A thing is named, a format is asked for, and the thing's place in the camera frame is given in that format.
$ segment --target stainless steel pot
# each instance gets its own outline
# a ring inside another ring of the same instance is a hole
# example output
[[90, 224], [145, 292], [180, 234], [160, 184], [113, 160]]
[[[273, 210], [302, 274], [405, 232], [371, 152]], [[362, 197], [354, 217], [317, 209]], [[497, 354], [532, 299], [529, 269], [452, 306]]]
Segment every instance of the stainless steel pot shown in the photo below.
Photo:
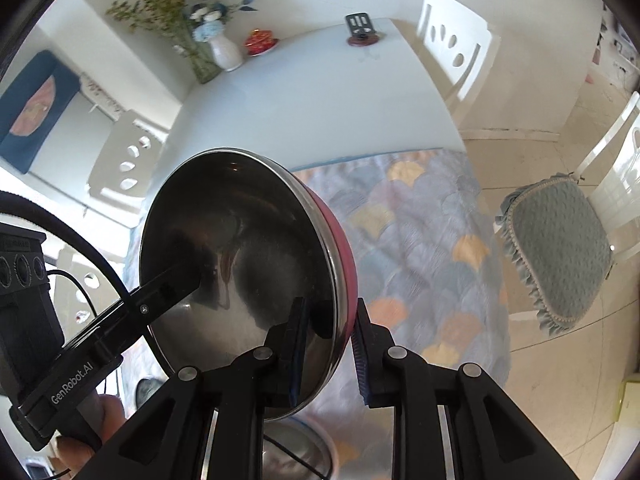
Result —
[[353, 328], [353, 255], [324, 203], [272, 160], [232, 148], [201, 153], [162, 185], [146, 218], [140, 283], [177, 258], [194, 258], [200, 288], [156, 320], [158, 357], [175, 371], [210, 370], [260, 346], [286, 322], [294, 298], [312, 314], [300, 403], [331, 378]]

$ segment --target finger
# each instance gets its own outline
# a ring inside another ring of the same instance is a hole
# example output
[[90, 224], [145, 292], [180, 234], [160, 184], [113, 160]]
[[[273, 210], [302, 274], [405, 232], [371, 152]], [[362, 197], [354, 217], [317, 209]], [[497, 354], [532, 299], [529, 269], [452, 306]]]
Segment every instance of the finger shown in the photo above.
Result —
[[102, 441], [106, 442], [127, 420], [124, 408], [118, 397], [101, 395], [100, 402], [104, 408], [104, 422], [102, 423]]
[[59, 436], [56, 439], [56, 447], [60, 460], [75, 474], [94, 455], [94, 450], [87, 444], [68, 436]]

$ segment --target tabletop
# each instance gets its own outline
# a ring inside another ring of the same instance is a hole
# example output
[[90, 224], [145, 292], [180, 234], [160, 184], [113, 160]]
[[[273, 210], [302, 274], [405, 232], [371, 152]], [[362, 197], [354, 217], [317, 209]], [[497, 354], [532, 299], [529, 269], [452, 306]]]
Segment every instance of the tabletop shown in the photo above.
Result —
[[429, 74], [389, 19], [349, 46], [345, 25], [282, 40], [187, 97], [156, 166], [152, 194], [190, 156], [243, 148], [295, 170], [340, 158], [465, 151]]

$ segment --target vase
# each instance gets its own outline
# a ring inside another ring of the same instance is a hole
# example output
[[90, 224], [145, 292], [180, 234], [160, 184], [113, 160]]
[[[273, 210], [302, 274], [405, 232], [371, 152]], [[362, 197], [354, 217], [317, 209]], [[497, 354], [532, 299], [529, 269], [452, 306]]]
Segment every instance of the vase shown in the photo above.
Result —
[[196, 49], [188, 56], [188, 59], [198, 83], [204, 85], [222, 72], [222, 69], [213, 61], [211, 50], [207, 45], [202, 43], [196, 45]]
[[220, 33], [207, 40], [211, 47], [213, 59], [222, 70], [231, 72], [244, 62], [238, 46]]

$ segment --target chair seat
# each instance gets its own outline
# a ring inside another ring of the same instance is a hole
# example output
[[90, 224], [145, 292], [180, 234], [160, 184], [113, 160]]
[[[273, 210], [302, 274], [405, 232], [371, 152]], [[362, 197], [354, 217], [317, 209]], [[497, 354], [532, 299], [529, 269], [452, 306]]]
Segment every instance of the chair seat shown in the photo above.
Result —
[[607, 234], [582, 190], [558, 174], [500, 206], [505, 254], [529, 287], [540, 329], [555, 335], [587, 313], [612, 262]]

